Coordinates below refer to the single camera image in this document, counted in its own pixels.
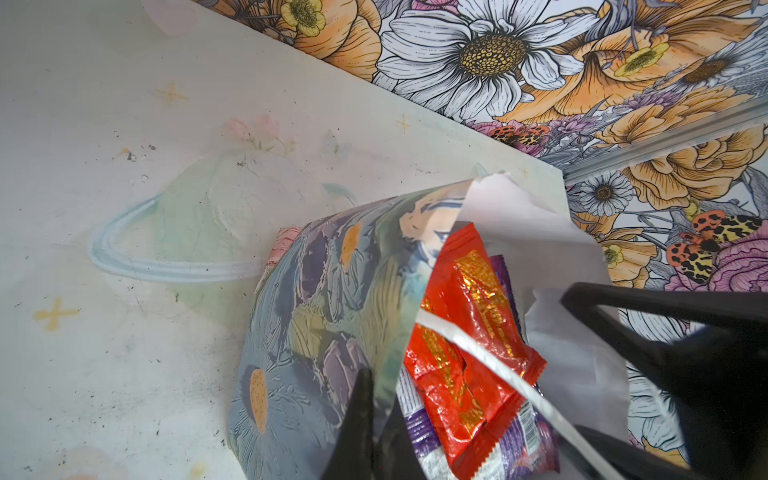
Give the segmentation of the purple snack packet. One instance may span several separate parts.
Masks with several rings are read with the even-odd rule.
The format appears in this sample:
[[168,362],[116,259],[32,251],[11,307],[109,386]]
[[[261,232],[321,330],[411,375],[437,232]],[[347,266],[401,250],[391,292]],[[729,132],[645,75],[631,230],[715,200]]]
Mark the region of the purple snack packet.
[[[500,260],[477,245],[438,261],[424,310],[461,328],[534,384],[546,362],[518,332]],[[457,479],[520,479],[559,469],[548,424],[512,387],[444,336],[417,325],[405,369],[421,404],[406,416],[426,474],[444,461]]]

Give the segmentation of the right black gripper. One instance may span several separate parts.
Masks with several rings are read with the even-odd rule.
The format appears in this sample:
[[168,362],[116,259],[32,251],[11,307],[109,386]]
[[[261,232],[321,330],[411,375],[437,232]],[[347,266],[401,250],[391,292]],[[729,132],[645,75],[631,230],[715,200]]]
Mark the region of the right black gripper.
[[765,479],[767,296],[576,283],[562,305],[670,393],[693,470],[595,430],[560,433],[580,479]]

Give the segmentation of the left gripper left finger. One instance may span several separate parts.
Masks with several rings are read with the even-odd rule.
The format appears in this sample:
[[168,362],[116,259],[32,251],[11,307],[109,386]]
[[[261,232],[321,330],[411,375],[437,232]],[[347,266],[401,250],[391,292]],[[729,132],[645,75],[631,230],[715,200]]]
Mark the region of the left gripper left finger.
[[373,376],[362,368],[356,377],[338,440],[322,480],[373,478]]

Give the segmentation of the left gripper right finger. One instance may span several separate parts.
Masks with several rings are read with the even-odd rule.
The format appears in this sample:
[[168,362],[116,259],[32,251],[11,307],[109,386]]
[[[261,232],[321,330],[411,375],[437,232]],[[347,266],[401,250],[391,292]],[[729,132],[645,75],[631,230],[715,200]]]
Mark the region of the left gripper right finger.
[[376,479],[426,480],[398,401],[376,444]]

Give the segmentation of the red snack packet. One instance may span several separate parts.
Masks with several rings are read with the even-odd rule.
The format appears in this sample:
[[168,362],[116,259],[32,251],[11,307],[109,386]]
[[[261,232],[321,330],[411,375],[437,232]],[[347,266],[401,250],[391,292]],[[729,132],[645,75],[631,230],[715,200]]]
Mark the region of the red snack packet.
[[[447,239],[421,308],[529,385],[538,381],[546,362],[522,340],[509,297],[473,224]],[[415,326],[404,366],[451,473],[472,478],[512,425],[524,397],[457,341],[430,327]]]

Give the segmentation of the floral paper gift bag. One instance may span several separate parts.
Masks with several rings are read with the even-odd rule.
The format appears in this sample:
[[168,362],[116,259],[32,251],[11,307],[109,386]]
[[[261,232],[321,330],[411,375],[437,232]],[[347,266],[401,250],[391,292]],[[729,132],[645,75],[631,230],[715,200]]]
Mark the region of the floral paper gift bag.
[[434,264],[467,222],[506,260],[524,336],[548,363],[544,397],[571,423],[627,440],[625,362],[560,302],[576,282],[608,282],[598,247],[570,221],[562,182],[496,173],[303,228],[258,290],[245,338],[229,442],[247,478],[319,478],[363,367],[383,430]]

